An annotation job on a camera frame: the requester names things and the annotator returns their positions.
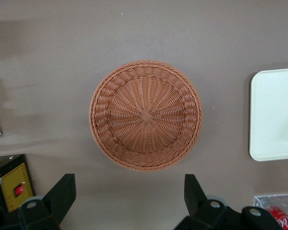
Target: round woven basket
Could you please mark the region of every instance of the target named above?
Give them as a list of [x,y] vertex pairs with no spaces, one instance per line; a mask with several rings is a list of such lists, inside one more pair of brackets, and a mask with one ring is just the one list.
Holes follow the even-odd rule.
[[177,163],[194,146],[202,105],[177,69],[158,61],[134,61],[99,84],[89,122],[96,143],[115,163],[156,171]]

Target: white plastic tray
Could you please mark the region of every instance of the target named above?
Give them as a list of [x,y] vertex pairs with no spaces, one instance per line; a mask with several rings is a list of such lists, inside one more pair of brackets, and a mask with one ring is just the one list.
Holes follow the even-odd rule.
[[250,155],[288,159],[288,69],[261,71],[251,81]]

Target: basket rim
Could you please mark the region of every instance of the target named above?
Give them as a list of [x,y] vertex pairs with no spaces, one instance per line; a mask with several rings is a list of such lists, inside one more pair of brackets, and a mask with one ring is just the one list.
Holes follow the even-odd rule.
[[[182,76],[183,82],[185,84],[187,84],[188,90],[190,90],[192,96],[194,96],[194,99],[196,99],[196,117],[198,118],[196,120],[196,133],[194,133],[192,135],[192,139],[191,139],[191,144],[186,146],[186,149],[184,151],[184,153],[179,154],[178,157],[175,158],[174,161],[169,161],[160,165],[155,165],[155,166],[141,166],[141,165],[136,165],[136,164],[131,164],[128,162],[122,162],[120,159],[118,159],[115,154],[113,154],[110,150],[106,149],[104,146],[104,143],[102,143],[99,138],[99,134],[97,132],[96,129],[96,120],[94,117],[94,111],[96,109],[96,98],[98,98],[98,96],[100,95],[100,89],[102,89],[108,82],[110,82],[114,77],[116,77],[117,75],[119,75],[120,73],[124,72],[126,70],[126,67],[128,67],[127,69],[133,69],[135,67],[138,67],[139,65],[145,64],[147,65],[147,67],[149,67],[149,65],[158,65],[158,66],[154,66],[153,68],[159,68],[159,69],[163,69],[165,71],[168,71],[169,69],[173,72],[175,72],[175,74]],[[164,168],[167,168],[171,165],[176,164],[177,162],[179,162],[182,158],[184,158],[189,151],[193,148],[193,146],[195,145],[195,143],[197,142],[198,138],[199,138],[199,134],[201,132],[202,129],[202,120],[203,120],[203,110],[202,110],[202,103],[200,100],[200,97],[198,95],[197,90],[195,89],[195,87],[193,86],[192,82],[182,73],[180,72],[178,69],[176,69],[175,67],[164,63],[164,62],[160,62],[160,61],[155,61],[155,60],[138,60],[138,61],[131,61],[128,63],[125,63],[119,67],[117,67],[116,69],[114,69],[113,71],[111,71],[97,86],[91,102],[90,102],[90,109],[89,109],[89,125],[90,125],[90,129],[91,129],[91,133],[92,136],[95,140],[95,142],[97,143],[97,145],[100,147],[100,149],[102,150],[102,152],[112,161],[114,161],[116,164],[127,168],[127,169],[132,169],[135,171],[158,171],[158,170],[162,170]]]

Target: red can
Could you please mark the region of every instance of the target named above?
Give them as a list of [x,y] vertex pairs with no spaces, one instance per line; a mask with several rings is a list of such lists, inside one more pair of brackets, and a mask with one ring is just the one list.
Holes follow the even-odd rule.
[[271,205],[265,208],[268,212],[275,217],[283,229],[288,230],[288,215],[283,212],[278,206]]

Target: red switch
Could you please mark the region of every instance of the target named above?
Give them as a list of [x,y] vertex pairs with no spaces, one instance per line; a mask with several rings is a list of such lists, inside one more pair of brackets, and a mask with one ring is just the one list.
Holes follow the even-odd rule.
[[22,184],[18,185],[16,188],[14,188],[15,197],[18,197],[23,192],[24,192],[24,187]]

